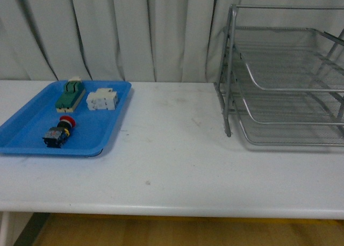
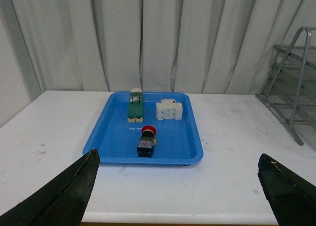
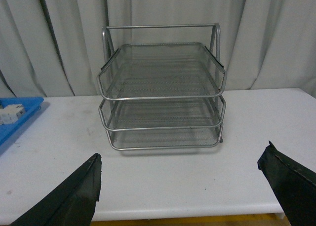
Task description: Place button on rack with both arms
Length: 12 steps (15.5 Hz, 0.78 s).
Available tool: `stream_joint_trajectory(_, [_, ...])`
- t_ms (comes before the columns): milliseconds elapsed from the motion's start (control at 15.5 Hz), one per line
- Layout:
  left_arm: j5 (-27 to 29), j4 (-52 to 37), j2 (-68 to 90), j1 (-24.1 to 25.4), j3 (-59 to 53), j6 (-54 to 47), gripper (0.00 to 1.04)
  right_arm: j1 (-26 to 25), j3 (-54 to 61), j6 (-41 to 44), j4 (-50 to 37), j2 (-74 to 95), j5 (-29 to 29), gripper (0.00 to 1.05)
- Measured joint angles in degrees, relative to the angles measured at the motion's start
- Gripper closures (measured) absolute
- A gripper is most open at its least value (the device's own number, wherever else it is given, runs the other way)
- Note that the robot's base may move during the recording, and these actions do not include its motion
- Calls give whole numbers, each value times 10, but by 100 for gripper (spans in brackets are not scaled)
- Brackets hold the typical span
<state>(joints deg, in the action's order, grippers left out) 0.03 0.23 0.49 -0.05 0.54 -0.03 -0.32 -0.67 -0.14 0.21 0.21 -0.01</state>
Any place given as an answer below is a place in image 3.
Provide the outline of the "right gripper camera black left finger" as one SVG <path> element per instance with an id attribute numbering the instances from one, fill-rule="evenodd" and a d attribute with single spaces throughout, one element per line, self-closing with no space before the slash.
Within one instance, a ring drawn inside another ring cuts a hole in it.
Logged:
<path id="1" fill-rule="evenodd" d="M 102 160 L 95 153 L 13 226 L 88 226 L 101 190 Z"/>

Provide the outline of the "right gripper camera black right finger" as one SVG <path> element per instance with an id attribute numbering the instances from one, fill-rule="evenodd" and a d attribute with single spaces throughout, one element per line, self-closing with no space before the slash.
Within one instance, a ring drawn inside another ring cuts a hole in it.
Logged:
<path id="1" fill-rule="evenodd" d="M 276 149 L 272 142 L 257 161 L 292 226 L 316 224 L 316 173 Z"/>

